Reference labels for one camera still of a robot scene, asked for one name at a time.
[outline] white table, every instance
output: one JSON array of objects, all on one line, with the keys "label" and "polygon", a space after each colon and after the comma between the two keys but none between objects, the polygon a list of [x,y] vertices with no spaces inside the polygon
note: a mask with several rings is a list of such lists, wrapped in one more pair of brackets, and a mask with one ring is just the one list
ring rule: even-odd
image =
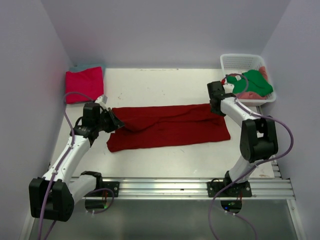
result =
[{"label": "white table", "polygon": [[[209,102],[207,83],[222,78],[220,69],[112,69],[105,72],[108,107],[146,107]],[[83,104],[68,105],[74,124]],[[185,146],[109,152],[109,134],[100,133],[73,176],[95,171],[108,178],[223,178],[240,156],[240,127],[225,117],[231,140]],[[66,146],[70,129],[64,119],[52,161]],[[257,168],[252,178],[274,178],[271,163]]]}]

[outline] white laundry basket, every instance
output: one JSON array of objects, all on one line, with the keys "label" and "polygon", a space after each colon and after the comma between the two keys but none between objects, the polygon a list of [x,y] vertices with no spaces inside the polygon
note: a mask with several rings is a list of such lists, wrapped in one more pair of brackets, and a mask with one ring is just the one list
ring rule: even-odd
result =
[{"label": "white laundry basket", "polygon": [[[264,59],[259,55],[253,54],[223,54],[220,56],[221,68],[223,73],[223,78],[226,74],[241,74],[247,72],[251,69],[259,70],[260,67],[264,66],[266,74],[268,76],[269,84],[273,86],[271,76],[268,73],[267,66]],[[261,106],[265,103],[271,103],[276,100],[275,89],[273,92],[266,96],[266,99],[240,99],[240,101],[246,106]]]}]

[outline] green cloth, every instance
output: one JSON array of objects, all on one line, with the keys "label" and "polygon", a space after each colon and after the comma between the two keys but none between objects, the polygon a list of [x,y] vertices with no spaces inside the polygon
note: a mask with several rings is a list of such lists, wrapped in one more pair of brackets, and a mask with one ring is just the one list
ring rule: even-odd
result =
[{"label": "green cloth", "polygon": [[[247,89],[247,92],[255,92],[259,94],[261,97],[265,97],[266,95],[274,91],[272,86],[264,79],[263,75],[259,71],[249,70],[247,72],[242,73],[242,75],[244,75],[249,81],[249,87]],[[245,87],[247,85],[246,80],[244,78],[237,80],[235,76],[227,76],[226,81],[229,84],[234,85],[232,91],[233,94],[241,93],[243,90],[245,90]]]}]

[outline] gray wall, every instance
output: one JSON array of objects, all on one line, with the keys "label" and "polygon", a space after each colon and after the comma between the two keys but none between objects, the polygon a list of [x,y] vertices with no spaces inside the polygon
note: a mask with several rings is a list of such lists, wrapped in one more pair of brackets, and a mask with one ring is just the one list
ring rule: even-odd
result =
[{"label": "gray wall", "polygon": [[70,60],[39,0],[0,1],[0,239],[16,240],[48,167]]},{"label": "gray wall", "polygon": [[[262,52],[272,75],[276,103],[264,107],[287,123],[295,136],[293,151],[279,161],[293,189],[309,239],[319,239],[320,198],[320,1],[292,0]],[[280,151],[288,134],[278,128]]]},{"label": "gray wall", "polygon": [[73,63],[219,68],[260,54],[290,0],[42,0]]}]

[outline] metal bracket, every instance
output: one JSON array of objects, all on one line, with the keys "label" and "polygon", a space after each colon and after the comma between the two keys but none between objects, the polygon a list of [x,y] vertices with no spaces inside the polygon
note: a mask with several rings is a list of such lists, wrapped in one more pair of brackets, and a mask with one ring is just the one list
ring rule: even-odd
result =
[{"label": "metal bracket", "polygon": [[[223,181],[208,181],[206,183],[208,196],[213,198],[217,192],[223,189],[226,185]],[[241,195],[243,198],[252,197],[251,186],[248,181],[242,183],[236,183],[233,186],[229,187],[227,190],[219,194],[219,198],[237,198]]]},{"label": "metal bracket", "polygon": [[[103,181],[101,188],[112,190],[114,193],[114,197],[117,198],[119,195],[119,186],[120,186],[120,183],[118,181]],[[98,192],[89,193],[85,195],[85,197],[102,197],[102,196],[103,196],[103,191],[98,191]]]}]

